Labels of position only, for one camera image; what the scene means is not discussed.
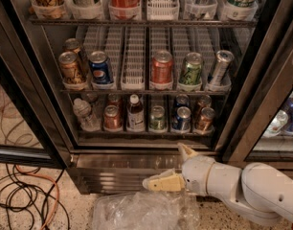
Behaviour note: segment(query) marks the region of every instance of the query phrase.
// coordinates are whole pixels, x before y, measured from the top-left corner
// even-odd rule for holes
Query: orange cable
[[[55,196],[55,203],[54,203],[54,207],[51,211],[51,213],[49,214],[49,216],[46,218],[46,221],[43,223],[43,225],[41,226],[40,230],[43,230],[45,228],[45,226],[48,226],[49,223],[51,222],[51,220],[53,219],[53,216],[56,212],[56,209],[57,209],[57,204],[58,204],[58,201],[59,201],[59,187],[57,186],[57,183],[52,179],[52,177],[50,176],[47,176],[47,175],[44,175],[44,174],[36,174],[34,172],[24,172],[20,166],[16,165],[15,166],[16,169],[20,172],[20,173],[24,173],[24,174],[27,174],[27,175],[30,175],[30,176],[34,176],[34,177],[38,177],[38,178],[42,178],[42,179],[47,179],[49,181],[51,181],[54,185],[55,185],[55,188],[56,188],[56,196]]]

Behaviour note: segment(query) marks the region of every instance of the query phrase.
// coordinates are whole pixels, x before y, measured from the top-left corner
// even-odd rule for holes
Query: floor
[[[22,118],[15,110],[15,107],[11,103],[8,103],[8,101],[7,96],[5,96],[2,89],[0,89],[0,144],[19,144],[21,146],[33,145],[33,147],[37,149],[42,149],[29,127],[24,122],[21,123]],[[1,122],[2,113],[4,114],[3,122]],[[0,179],[6,177],[0,181],[0,204],[5,206],[6,200],[11,200],[12,207],[26,206],[29,203],[29,198],[25,191],[20,190],[16,194],[12,194],[13,191],[17,189],[17,185],[13,184],[11,178],[8,177],[6,167],[8,167],[10,173],[12,173],[13,165],[0,164]],[[26,171],[34,169],[29,167],[22,168]],[[61,170],[41,169],[36,174],[43,174],[45,176],[50,176],[53,180],[57,180],[60,173]],[[18,179],[26,183],[24,185],[29,184],[29,188],[32,187],[32,185],[36,185],[44,192],[48,192],[52,186],[51,181],[29,175],[18,175]],[[104,195],[80,195],[67,172],[62,174],[57,185],[59,187],[59,201],[64,206],[65,210],[63,210],[60,205],[57,206],[55,216],[49,224],[50,230],[68,229],[67,215],[69,216],[70,228],[72,230],[96,229],[93,227],[93,220],[97,219],[93,218],[93,213],[95,205],[99,202],[99,198],[103,198]],[[56,196],[55,190],[52,190],[52,196]],[[41,208],[43,200],[44,196],[39,194],[34,205]],[[54,200],[50,199],[49,204],[50,209],[52,209]],[[292,223],[285,219],[282,219],[281,222],[274,227],[259,226],[231,212],[222,202],[214,198],[205,199],[201,197],[197,200],[197,206],[199,221],[195,229],[293,229]],[[16,213],[9,212],[8,216],[5,207],[0,206],[0,230],[41,229],[41,219],[35,207],[32,205],[28,209],[34,216],[34,224],[32,224],[33,218],[28,211]]]

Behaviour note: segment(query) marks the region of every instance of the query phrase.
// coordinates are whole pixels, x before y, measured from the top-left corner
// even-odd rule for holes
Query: green soda can
[[[203,67],[203,57],[196,52],[187,53],[182,65],[179,83],[184,85],[197,85],[200,83],[200,77]]]

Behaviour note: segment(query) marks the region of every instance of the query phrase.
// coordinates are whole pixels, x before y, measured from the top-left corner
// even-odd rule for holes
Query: refrigerator
[[[293,54],[287,50],[293,48],[293,0],[255,0],[244,19],[231,19],[237,13],[227,15],[223,0],[210,1],[205,9],[188,0],[164,1],[166,5],[163,0],[140,0],[133,18],[119,20],[110,0],[101,0],[92,10],[94,18],[84,17],[72,0],[65,0],[65,13],[56,19],[41,13],[34,0],[0,0],[0,82],[14,100],[23,102],[14,104],[43,147],[0,146],[0,161],[11,160],[4,156],[7,152],[16,163],[41,165],[45,160],[47,167],[65,168],[81,194],[118,194],[142,190],[146,177],[166,169],[179,172],[178,143],[239,167],[258,160],[255,145],[278,110],[264,114],[268,122],[262,126],[258,118],[251,121],[251,115],[258,115],[263,95],[271,94],[282,73],[292,76],[289,92],[277,92],[274,98],[283,103],[293,90],[293,73],[283,67]],[[114,76],[111,85],[98,86],[89,77],[83,89],[69,89],[59,64],[69,38],[81,42],[89,58],[94,51],[106,52]],[[152,82],[152,59],[159,50],[170,52],[174,62],[172,81],[163,87]],[[235,58],[217,88],[207,77],[219,50],[228,50]],[[188,52],[202,55],[204,70],[199,84],[184,90],[179,76]],[[104,122],[111,94],[121,96],[124,103],[118,132]],[[127,126],[126,105],[133,94],[144,107],[142,130]],[[173,128],[173,102],[180,94],[189,97],[192,113],[201,96],[211,97],[215,118],[207,130],[196,129],[194,119],[189,129]],[[90,103],[95,130],[85,130],[75,115],[76,99]],[[160,132],[150,125],[155,105],[166,113],[167,125]],[[246,139],[250,128],[256,131],[256,141]],[[243,150],[245,155],[234,158]],[[246,160],[251,150],[252,159]],[[263,161],[280,170],[293,165],[267,155]]]

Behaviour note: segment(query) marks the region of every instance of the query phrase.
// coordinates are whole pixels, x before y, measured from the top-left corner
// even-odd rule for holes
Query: plastic bottle
[[[99,121],[87,101],[80,98],[74,99],[73,111],[78,117],[80,126],[85,131],[95,131],[99,129]]]
[[[144,106],[138,95],[131,95],[127,104],[127,127],[132,131],[145,130]]]

